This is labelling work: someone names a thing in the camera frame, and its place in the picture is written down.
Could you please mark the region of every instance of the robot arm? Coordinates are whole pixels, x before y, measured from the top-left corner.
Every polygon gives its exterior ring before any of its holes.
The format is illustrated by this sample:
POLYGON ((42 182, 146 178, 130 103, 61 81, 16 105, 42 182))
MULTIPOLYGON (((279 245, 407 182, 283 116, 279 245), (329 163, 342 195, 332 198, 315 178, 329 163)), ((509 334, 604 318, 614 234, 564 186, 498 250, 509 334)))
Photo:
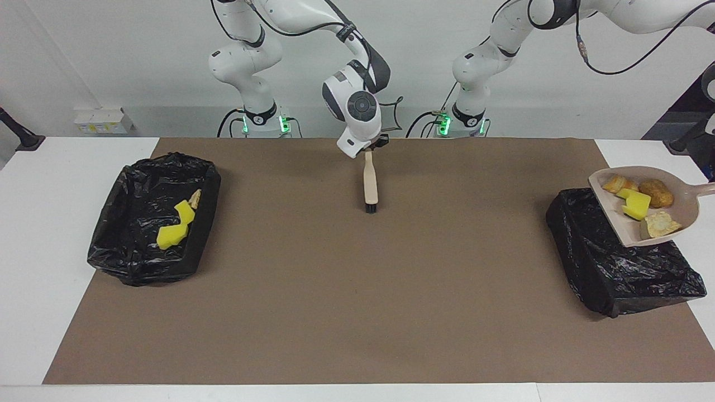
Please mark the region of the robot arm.
POLYGON ((209 58, 214 77, 238 89, 243 99, 249 133, 282 134, 279 107, 268 83, 254 74, 280 62, 283 49, 273 36, 266 35, 258 16, 243 0, 212 0, 226 34, 235 42, 209 58))
MULTIPOLYGON (((522 43, 536 29, 555 29, 585 19, 597 11, 623 30, 645 34, 678 24, 699 26, 715 33, 715 4, 705 0, 512 0, 495 16, 490 38, 468 50, 453 63, 461 84, 452 107, 456 130, 473 131, 484 116, 490 92, 487 81, 506 70, 522 43)), ((579 46, 587 61, 585 45, 579 46)))
POLYGON ((330 112, 347 125, 337 145, 352 158, 365 148, 384 145, 379 141, 382 117, 375 94, 388 85, 390 67, 341 10, 331 0, 245 1, 256 13, 260 12, 256 5, 261 6, 267 18, 285 33, 329 30, 348 47, 355 58, 322 86, 330 112))

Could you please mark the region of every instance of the yellow sponge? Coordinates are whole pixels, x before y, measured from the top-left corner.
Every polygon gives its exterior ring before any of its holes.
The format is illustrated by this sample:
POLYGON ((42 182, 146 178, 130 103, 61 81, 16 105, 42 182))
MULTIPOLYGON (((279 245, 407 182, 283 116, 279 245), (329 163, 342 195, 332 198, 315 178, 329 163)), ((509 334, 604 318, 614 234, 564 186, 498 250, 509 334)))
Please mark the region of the yellow sponge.
POLYGON ((616 195, 626 200, 626 204, 623 206, 623 213, 638 221, 645 219, 648 214, 648 208, 651 206, 650 195, 628 188, 622 189, 616 195))
POLYGON ((179 213, 179 219, 181 220, 182 225, 188 225, 191 222, 194 222, 196 212, 194 212, 194 210, 191 208, 191 205, 188 201, 181 201, 179 204, 177 204, 177 206, 174 207, 174 209, 179 213))
POLYGON ((157 244, 162 250, 178 245, 181 243, 186 236, 189 235, 188 225, 174 225, 174 226, 164 226, 159 228, 159 235, 157 236, 157 244))
POLYGON ((166 250, 173 245, 179 245, 179 243, 189 235, 189 224, 194 222, 194 218, 196 218, 196 212, 194 212, 186 200, 176 204, 174 209, 179 213, 181 223, 159 228, 157 244, 162 250, 166 250))

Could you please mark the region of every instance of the black stand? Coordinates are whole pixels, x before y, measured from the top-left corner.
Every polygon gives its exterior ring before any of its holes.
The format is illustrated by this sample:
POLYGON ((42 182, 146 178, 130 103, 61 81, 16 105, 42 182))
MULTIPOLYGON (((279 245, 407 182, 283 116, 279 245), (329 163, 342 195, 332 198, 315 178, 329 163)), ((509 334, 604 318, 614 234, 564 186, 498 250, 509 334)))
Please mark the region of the black stand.
POLYGON ((42 144, 45 139, 44 135, 36 135, 16 122, 9 114, 7 114, 7 112, 5 112, 5 109, 1 107, 0 121, 5 123, 10 131, 15 133, 15 135, 20 139, 20 145, 15 149, 16 151, 34 151, 39 148, 40 144, 42 144))
POLYGON ((663 143, 666 145, 666 148, 668 148, 668 151, 670 151, 670 153, 673 155, 690 155, 690 153, 688 152, 688 143, 690 143, 690 141, 693 141, 694 139, 702 137, 705 134, 708 134, 705 131, 705 127, 707 127, 709 120, 710 117, 708 117, 707 119, 702 119, 698 122, 698 124, 695 124, 695 127, 688 130, 688 132, 685 133, 683 137, 680 137, 670 142, 663 141, 663 143))

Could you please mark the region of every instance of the white table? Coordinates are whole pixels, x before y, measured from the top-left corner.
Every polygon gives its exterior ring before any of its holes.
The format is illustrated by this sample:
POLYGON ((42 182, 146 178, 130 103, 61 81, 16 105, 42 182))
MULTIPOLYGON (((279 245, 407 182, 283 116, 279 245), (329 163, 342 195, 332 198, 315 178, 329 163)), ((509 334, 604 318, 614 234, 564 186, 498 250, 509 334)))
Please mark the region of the white table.
MULTIPOLYGON (((48 138, 0 170, 0 401, 715 401, 715 383, 41 386, 94 274, 85 260, 97 214, 120 169, 149 157, 156 143, 48 138)), ((612 167, 653 166, 692 184, 706 182, 688 157, 671 156, 660 142, 597 143, 612 167)), ((701 199, 701 206, 698 223, 676 243, 713 286, 715 197, 701 199)), ((715 298, 690 306, 715 345, 715 298)))

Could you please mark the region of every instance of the black trash bag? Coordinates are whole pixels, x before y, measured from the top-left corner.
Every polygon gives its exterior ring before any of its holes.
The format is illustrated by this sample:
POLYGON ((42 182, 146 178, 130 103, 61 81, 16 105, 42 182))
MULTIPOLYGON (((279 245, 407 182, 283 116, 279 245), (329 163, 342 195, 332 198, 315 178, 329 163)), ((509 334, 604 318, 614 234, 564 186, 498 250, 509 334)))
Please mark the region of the black trash bag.
POLYGON ((591 189, 559 193, 546 222, 571 289, 589 310, 616 318, 707 295, 675 243, 624 247, 591 189))
POLYGON ((212 162, 172 153, 125 167, 99 216, 87 262, 125 285, 171 283, 196 273, 216 212, 221 176, 212 162), (201 189, 189 236, 160 250, 157 234, 180 223, 174 206, 201 189))

